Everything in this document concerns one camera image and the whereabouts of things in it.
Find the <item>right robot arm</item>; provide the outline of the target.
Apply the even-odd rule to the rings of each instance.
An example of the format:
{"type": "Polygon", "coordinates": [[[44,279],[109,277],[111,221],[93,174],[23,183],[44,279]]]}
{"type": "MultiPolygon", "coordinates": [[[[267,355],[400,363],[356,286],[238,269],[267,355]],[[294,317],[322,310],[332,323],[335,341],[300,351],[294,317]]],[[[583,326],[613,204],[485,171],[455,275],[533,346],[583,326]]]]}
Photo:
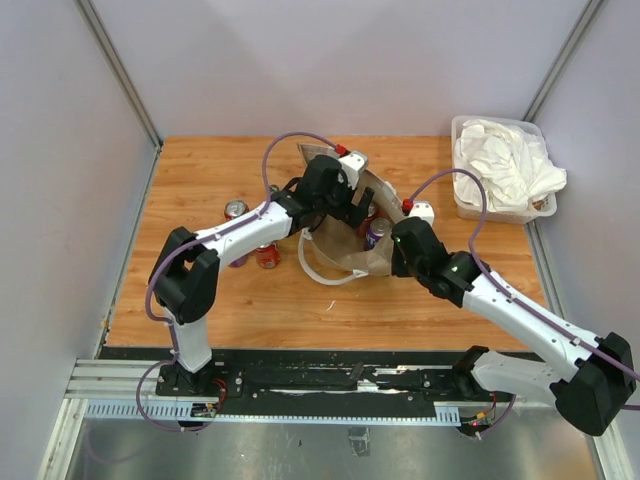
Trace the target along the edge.
{"type": "Polygon", "coordinates": [[[478,314],[527,345],[537,360],[470,348],[454,367],[453,387],[466,400],[486,391],[554,407],[573,427],[601,436],[636,390],[631,346],[600,337],[546,310],[470,252],[450,253],[418,217],[391,230],[392,273],[412,277],[431,295],[478,314]]]}

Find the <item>purple soda can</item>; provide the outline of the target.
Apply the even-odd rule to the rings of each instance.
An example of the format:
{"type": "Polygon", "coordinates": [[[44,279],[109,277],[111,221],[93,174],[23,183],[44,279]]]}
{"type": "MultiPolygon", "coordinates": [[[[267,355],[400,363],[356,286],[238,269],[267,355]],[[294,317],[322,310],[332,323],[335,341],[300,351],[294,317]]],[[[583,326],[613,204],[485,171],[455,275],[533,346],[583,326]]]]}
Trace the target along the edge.
{"type": "Polygon", "coordinates": [[[372,250],[390,231],[391,222],[388,219],[380,217],[372,220],[365,233],[364,249],[372,250]]]}
{"type": "Polygon", "coordinates": [[[229,264],[230,267],[234,267],[234,268],[239,268],[243,265],[245,265],[248,260],[249,260],[250,255],[249,254],[245,254],[239,258],[237,258],[236,260],[234,260],[233,262],[231,262],[229,264]]]}

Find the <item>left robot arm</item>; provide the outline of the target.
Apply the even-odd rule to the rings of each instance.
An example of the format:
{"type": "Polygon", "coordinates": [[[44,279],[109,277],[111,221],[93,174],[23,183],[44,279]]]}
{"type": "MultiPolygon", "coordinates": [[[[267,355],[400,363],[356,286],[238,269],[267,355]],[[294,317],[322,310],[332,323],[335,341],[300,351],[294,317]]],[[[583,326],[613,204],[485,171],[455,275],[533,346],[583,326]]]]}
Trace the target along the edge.
{"type": "Polygon", "coordinates": [[[270,194],[258,208],[198,233],[183,227],[170,233],[150,276],[145,308],[152,320],[168,326],[171,364],[190,394],[203,395],[214,383],[214,371],[207,365],[212,350],[206,315],[215,301],[220,272],[259,247],[328,216],[357,228],[373,199],[373,191],[366,188],[359,202],[353,202],[367,166],[367,157],[357,151],[338,159],[318,155],[292,190],[270,194]]]}

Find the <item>red Coke can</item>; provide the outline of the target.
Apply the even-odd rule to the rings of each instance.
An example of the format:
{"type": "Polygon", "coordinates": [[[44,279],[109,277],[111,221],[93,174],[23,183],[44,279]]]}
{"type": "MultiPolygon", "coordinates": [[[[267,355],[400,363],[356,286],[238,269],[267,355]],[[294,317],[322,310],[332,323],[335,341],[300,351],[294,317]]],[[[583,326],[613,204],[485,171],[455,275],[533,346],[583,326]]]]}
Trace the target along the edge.
{"type": "Polygon", "coordinates": [[[273,269],[280,263],[280,253],[276,241],[260,245],[254,251],[258,265],[263,269],[273,269]]]}
{"type": "Polygon", "coordinates": [[[356,230],[360,238],[364,238],[370,224],[378,217],[379,207],[375,202],[371,202],[368,206],[367,215],[356,230]]]}
{"type": "Polygon", "coordinates": [[[248,212],[248,205],[240,199],[231,200],[224,207],[224,217],[227,221],[239,218],[248,212]]]}

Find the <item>tan canvas tote bag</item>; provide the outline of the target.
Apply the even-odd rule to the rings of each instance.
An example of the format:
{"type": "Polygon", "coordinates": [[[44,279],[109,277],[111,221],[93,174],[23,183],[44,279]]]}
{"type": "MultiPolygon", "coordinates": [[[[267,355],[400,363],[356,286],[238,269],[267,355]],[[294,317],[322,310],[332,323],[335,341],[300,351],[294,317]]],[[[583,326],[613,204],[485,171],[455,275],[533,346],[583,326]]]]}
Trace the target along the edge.
{"type": "MultiPolygon", "coordinates": [[[[365,170],[360,175],[356,200],[362,197],[367,187],[373,190],[372,202],[378,207],[381,217],[392,224],[402,220],[401,201],[391,183],[370,170],[365,170]]],[[[312,280],[327,286],[339,286],[367,276],[389,276],[392,252],[393,242],[388,235],[384,235],[372,249],[367,250],[364,236],[328,216],[315,231],[304,230],[300,234],[297,256],[303,271],[312,280]],[[317,273],[307,262],[307,248],[313,251],[314,258],[320,265],[340,272],[343,276],[329,279],[317,273]]]]}

